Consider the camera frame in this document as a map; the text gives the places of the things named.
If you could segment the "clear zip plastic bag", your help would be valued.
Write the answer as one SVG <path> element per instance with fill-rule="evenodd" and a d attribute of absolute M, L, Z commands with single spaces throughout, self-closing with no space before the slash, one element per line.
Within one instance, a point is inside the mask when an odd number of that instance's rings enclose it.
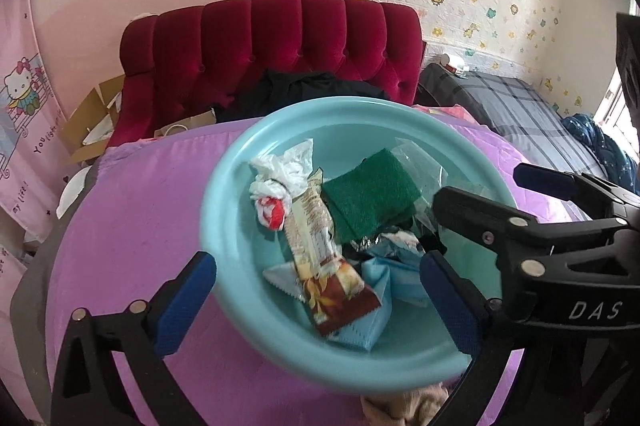
<path fill-rule="evenodd" d="M 414 202 L 416 220 L 431 232 L 438 231 L 432 204 L 434 195 L 446 185 L 448 173 L 435 159 L 409 139 L 397 138 L 392 154 L 420 191 Z"/>

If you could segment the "green scouring pad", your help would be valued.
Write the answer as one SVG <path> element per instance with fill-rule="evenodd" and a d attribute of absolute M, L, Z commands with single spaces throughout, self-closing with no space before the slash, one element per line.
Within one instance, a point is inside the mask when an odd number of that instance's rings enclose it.
<path fill-rule="evenodd" d="M 409 219 L 421 192 L 393 153 L 382 149 L 326 181 L 321 196 L 333 218 L 335 240 L 344 244 Z"/>

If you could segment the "tan knitted cloth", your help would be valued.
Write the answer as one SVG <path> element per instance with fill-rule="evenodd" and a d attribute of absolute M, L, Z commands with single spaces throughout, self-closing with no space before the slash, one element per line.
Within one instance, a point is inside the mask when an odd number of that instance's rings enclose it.
<path fill-rule="evenodd" d="M 370 425 L 425 426 L 449 397 L 443 383 L 416 388 L 400 394 L 361 396 L 364 417 Z"/>

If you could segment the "brown beige snack bar wrapper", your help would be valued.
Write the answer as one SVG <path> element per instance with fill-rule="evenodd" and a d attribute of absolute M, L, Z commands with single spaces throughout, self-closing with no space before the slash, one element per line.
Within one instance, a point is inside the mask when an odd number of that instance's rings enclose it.
<path fill-rule="evenodd" d="M 308 188 L 293 200 L 284 233 L 314 326 L 321 336 L 367 316 L 381 302 L 342 254 L 334 222 L 321 198 L 323 172 L 316 169 Z"/>

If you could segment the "white red tissue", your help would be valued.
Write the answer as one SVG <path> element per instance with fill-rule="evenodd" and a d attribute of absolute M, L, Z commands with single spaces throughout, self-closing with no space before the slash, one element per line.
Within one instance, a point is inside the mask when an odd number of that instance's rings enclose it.
<path fill-rule="evenodd" d="M 255 172 L 250 184 L 259 224 L 271 231 L 281 231 L 291 212 L 293 200 L 308 188 L 312 172 L 314 139 L 305 139 L 281 155 L 263 154 L 248 164 Z"/>

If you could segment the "white noodle snack packet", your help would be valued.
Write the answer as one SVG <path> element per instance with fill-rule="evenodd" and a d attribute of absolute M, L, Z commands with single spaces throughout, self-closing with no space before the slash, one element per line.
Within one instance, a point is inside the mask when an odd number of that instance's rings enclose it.
<path fill-rule="evenodd" d="M 303 284 L 299 280 L 293 261 L 269 267 L 262 272 L 262 276 L 282 293 L 301 303 L 307 302 Z"/>

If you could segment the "dark blue patterned cloth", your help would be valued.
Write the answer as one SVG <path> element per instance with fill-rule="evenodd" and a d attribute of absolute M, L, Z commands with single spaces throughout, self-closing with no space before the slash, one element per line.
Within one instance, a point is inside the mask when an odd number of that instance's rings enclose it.
<path fill-rule="evenodd" d="M 568 115 L 563 117 L 562 125 L 596 156 L 611 183 L 639 194 L 638 164 L 591 116 L 585 113 Z"/>

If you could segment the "grey plaid mattress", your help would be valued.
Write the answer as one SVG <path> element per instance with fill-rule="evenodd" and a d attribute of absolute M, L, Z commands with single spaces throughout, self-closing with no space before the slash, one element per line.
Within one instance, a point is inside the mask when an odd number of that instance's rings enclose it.
<path fill-rule="evenodd" d="M 437 105 L 465 108 L 478 123 L 510 142 L 530 163 L 561 172 L 606 172 L 597 157 L 563 126 L 544 99 L 527 83 L 480 72 L 463 78 L 429 64 L 419 85 Z"/>

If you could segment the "teal plastic basin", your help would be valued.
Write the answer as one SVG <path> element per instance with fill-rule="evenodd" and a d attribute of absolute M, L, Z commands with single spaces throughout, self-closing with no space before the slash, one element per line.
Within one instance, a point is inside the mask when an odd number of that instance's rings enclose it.
<path fill-rule="evenodd" d="M 454 179 L 485 188 L 497 202 L 515 203 L 498 169 L 469 140 L 433 116 L 396 102 L 361 97 L 305 101 L 252 125 L 221 157 L 201 210 L 201 248 L 218 266 L 214 295 L 240 334 L 281 368 L 355 394 L 399 392 L 451 380 L 469 356 L 454 345 L 432 306 L 395 305 L 374 348 L 359 351 L 322 338 L 302 304 L 275 289 L 264 269 L 285 260 L 277 236 L 258 224 L 248 186 L 250 159 L 281 153 L 307 138 L 314 165 L 342 175 L 369 155 L 415 142 Z"/>

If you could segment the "purple quilted table cover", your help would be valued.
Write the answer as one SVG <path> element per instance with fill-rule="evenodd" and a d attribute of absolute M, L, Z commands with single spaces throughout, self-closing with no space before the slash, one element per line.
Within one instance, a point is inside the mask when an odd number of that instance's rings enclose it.
<path fill-rule="evenodd" d="M 201 250 L 201 207 L 219 159 L 250 121 L 127 143 L 102 157 L 86 195 L 68 212 L 49 283 L 47 356 L 58 360 L 72 312 L 117 313 L 152 297 Z M 252 140 L 247 157 L 314 139 L 314 164 L 334 177 L 407 138 L 442 162 L 450 177 L 484 185 L 543 223 L 570 219 L 567 206 L 519 188 L 520 157 L 482 125 L 398 104 L 328 98 L 288 107 Z M 166 360 L 194 408 L 211 425 L 361 425 L 360 400 L 272 363 L 206 298 L 179 349 Z"/>

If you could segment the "white plastic colander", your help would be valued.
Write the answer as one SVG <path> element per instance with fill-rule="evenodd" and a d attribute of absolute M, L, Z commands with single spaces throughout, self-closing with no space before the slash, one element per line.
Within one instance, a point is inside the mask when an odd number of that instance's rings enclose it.
<path fill-rule="evenodd" d="M 66 211 L 70 208 L 81 191 L 84 190 L 86 184 L 86 178 L 90 172 L 91 167 L 85 166 L 81 168 L 65 185 L 60 199 L 58 200 L 58 207 L 55 210 L 56 218 L 61 219 Z"/>

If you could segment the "black clothing on sofa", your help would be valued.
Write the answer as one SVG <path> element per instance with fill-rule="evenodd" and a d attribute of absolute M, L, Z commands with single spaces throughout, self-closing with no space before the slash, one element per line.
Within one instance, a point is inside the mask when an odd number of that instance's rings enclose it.
<path fill-rule="evenodd" d="M 232 122 L 266 116 L 303 101 L 338 96 L 388 100 L 380 87 L 341 80 L 331 72 L 293 74 L 267 70 L 254 90 L 239 95 L 227 107 L 213 104 L 212 109 L 218 122 Z"/>

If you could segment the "pink hello kitty curtain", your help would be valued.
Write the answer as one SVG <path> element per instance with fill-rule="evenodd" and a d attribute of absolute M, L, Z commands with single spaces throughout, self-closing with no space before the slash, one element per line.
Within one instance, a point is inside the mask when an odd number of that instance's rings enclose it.
<path fill-rule="evenodd" d="M 56 220 L 63 177 L 70 172 L 60 136 L 65 117 L 40 56 L 30 0 L 1 0 L 1 222 L 43 242 Z M 40 422 L 18 360 L 11 299 L 27 266 L 20 245 L 1 238 L 1 392 Z"/>

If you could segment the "cardboard box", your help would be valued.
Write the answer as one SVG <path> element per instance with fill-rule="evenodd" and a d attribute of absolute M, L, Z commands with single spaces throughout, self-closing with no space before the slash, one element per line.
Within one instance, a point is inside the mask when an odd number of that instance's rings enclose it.
<path fill-rule="evenodd" d="M 67 119 L 62 136 L 70 164 L 90 163 L 106 150 L 119 118 L 124 79 L 119 75 L 94 87 Z"/>

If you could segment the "red velvet tufted sofa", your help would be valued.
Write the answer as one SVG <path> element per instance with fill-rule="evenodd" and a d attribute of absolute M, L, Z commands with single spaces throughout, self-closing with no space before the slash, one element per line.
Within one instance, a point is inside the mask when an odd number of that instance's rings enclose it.
<path fill-rule="evenodd" d="M 108 143 L 229 108 L 268 70 L 331 72 L 410 105 L 425 49 L 413 8 L 368 0 L 224 0 L 143 17 L 120 40 L 122 106 Z"/>

